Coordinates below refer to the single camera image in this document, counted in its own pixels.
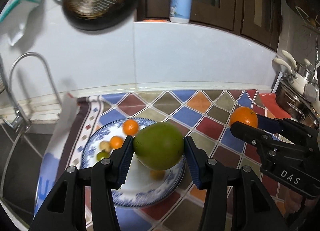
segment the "plate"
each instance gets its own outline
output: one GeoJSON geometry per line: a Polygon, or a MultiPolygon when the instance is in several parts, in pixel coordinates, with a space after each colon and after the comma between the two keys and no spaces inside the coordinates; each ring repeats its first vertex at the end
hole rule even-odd
{"type": "MultiPolygon", "coordinates": [[[[146,118],[133,118],[139,124],[139,130],[150,126],[156,121],[146,118]]],[[[126,135],[122,131],[122,125],[127,119],[111,122],[97,132],[88,140],[82,155],[81,168],[92,167],[97,163],[96,155],[100,152],[99,143],[103,140],[109,141],[117,135],[124,139],[126,135]]],[[[169,196],[180,183],[185,170],[185,157],[174,167],[165,171],[162,180],[154,180],[150,177],[150,169],[142,165],[133,154],[125,183],[119,190],[112,190],[115,205],[124,207],[144,207],[154,204],[169,196]]]]}

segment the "small orange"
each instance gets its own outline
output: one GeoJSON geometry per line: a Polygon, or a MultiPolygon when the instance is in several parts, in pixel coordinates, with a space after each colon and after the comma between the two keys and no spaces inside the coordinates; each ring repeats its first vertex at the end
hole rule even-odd
{"type": "Polygon", "coordinates": [[[137,121],[133,119],[128,119],[124,122],[122,129],[126,135],[135,135],[139,130],[139,125],[137,121]]]}
{"type": "Polygon", "coordinates": [[[229,125],[231,126],[236,121],[258,128],[258,117],[256,112],[247,107],[239,107],[233,111],[229,125]]]}
{"type": "Polygon", "coordinates": [[[113,136],[110,141],[109,141],[109,144],[110,146],[113,148],[113,149],[118,149],[118,148],[121,148],[122,145],[123,145],[123,139],[122,137],[119,137],[119,136],[113,136]]]}

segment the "red mat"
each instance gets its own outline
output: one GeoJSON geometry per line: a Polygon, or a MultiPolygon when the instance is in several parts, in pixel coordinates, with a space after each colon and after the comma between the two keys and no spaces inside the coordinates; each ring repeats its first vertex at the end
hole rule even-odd
{"type": "Polygon", "coordinates": [[[266,106],[270,112],[279,119],[291,118],[291,116],[285,112],[276,102],[275,93],[263,93],[260,94],[260,99],[262,103],[266,106]]]}

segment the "white bottle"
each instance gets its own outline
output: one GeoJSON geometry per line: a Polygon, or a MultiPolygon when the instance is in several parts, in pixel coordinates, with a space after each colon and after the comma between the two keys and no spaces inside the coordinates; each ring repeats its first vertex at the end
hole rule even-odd
{"type": "Polygon", "coordinates": [[[170,21],[187,24],[190,20],[192,0],[171,0],[170,21]]]}

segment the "dark wooden cabinet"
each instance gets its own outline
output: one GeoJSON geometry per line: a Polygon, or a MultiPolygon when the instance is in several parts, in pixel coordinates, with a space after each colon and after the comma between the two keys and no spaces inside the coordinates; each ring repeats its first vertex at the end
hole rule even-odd
{"type": "MultiPolygon", "coordinates": [[[[143,0],[137,19],[169,19],[170,0],[143,0]]],[[[192,0],[190,22],[222,28],[277,49],[280,0],[192,0]]]]}

